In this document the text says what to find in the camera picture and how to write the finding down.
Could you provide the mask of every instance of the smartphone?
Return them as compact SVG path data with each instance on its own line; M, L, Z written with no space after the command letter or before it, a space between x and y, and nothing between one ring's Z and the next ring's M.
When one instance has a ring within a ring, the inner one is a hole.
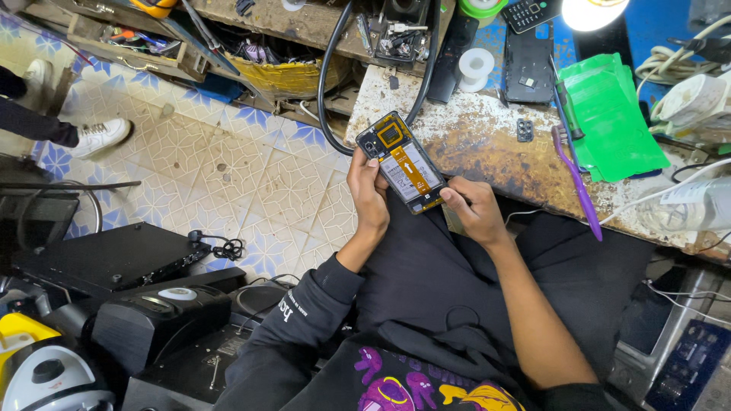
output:
M397 112L376 121L355 138L355 143L368 159L378 159L379 172L412 214L444 202L439 190L447 182Z

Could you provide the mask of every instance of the person's right hand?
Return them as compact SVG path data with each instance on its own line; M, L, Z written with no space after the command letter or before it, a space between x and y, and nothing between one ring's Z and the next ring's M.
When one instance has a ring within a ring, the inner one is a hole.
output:
M488 251L492 246L510 239L490 184L454 177L449 181L449 187L443 188L439 194L457 213L470 238ZM472 205L467 205L465 198Z

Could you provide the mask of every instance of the plastic bottle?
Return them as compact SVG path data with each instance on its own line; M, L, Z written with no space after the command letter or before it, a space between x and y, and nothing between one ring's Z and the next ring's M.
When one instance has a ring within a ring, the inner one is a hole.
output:
M645 195L665 188L654 189ZM636 209L640 222L656 233L729 229L731 177L686 184L637 204Z

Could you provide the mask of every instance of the black pants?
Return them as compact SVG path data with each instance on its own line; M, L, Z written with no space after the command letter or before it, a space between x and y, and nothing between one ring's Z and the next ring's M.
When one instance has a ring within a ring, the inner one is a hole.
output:
M356 297L357 326L396 320L434 333L479 324L517 367L507 308L487 252L449 232L441 209L409 213L389 191L391 223L365 265ZM538 285L600 380L611 371L621 314L644 277L654 245L541 213L516 243Z
M23 79L0 66L0 129L36 141L48 140L60 146L76 147L79 137L76 126L56 117L41 116L10 99L20 99L27 92Z

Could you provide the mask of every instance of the wooden shelf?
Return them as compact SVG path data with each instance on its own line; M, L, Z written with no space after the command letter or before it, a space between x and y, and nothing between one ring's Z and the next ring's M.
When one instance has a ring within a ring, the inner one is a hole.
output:
M342 11L341 7L307 3L296 12L288 12L282 6L281 0L257 0L246 13L248 17L240 17L235 11L235 0L189 0L189 2L203 17L211 20L292 40L320 50L327 47ZM440 13L440 46L455 11L455 4L456 0L442 0L442 5L447 10ZM348 19L336 53L369 64L384 65L366 53L353 16ZM404 71L422 76L424 68L424 63L416 63L413 69Z

